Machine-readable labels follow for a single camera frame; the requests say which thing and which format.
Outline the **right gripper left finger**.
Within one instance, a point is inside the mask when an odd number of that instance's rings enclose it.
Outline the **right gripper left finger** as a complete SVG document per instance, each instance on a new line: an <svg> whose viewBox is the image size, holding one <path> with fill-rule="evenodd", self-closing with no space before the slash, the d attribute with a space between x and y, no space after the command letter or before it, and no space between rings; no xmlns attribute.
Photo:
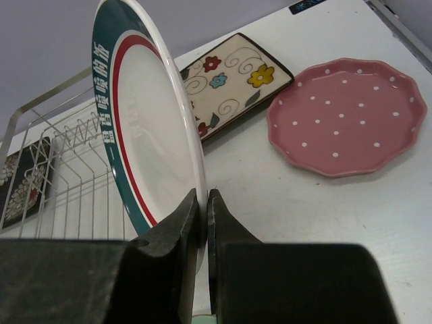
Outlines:
<svg viewBox="0 0 432 324"><path fill-rule="evenodd" d="M152 323L191 323L199 250L196 190L133 243L144 257L138 292L145 317Z"/></svg>

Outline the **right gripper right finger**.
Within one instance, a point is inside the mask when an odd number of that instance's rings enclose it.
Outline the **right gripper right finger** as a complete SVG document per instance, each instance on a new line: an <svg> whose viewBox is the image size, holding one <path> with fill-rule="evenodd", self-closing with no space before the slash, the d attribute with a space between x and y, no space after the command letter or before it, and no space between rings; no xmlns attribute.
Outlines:
<svg viewBox="0 0 432 324"><path fill-rule="evenodd" d="M218 323L258 323L259 265L253 255L262 244L229 211L220 191L207 203L211 313Z"/></svg>

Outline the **white plate green rim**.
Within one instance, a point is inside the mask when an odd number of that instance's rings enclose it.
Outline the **white plate green rim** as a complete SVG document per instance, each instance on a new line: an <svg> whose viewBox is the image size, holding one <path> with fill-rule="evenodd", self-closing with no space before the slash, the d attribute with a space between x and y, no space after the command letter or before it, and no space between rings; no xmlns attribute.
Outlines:
<svg viewBox="0 0 432 324"><path fill-rule="evenodd" d="M208 199L203 148L179 70L137 1L101 1L91 43L101 134L137 234L161 223L194 190Z"/></svg>

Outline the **cream flower square plate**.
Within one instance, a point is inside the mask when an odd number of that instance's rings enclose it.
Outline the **cream flower square plate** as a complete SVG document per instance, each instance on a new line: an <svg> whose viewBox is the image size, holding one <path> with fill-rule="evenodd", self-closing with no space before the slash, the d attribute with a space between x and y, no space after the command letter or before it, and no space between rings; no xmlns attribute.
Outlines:
<svg viewBox="0 0 432 324"><path fill-rule="evenodd" d="M180 71L201 141L294 82L262 46L236 33Z"/></svg>

